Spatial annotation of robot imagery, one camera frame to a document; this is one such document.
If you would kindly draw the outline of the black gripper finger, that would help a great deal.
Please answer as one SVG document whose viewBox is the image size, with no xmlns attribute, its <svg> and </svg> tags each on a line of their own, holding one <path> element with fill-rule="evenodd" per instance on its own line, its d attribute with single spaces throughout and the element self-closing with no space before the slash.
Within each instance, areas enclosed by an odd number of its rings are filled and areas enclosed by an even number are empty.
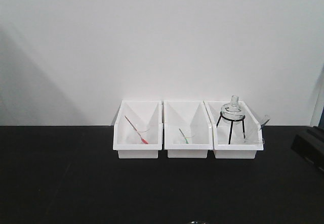
<svg viewBox="0 0 324 224">
<path fill-rule="evenodd" d="M 324 130 L 318 126 L 312 128 L 312 133 L 317 138 L 324 138 Z"/>
<path fill-rule="evenodd" d="M 291 149 L 323 173 L 323 138 L 317 138 L 312 130 L 296 134 Z"/>
</svg>

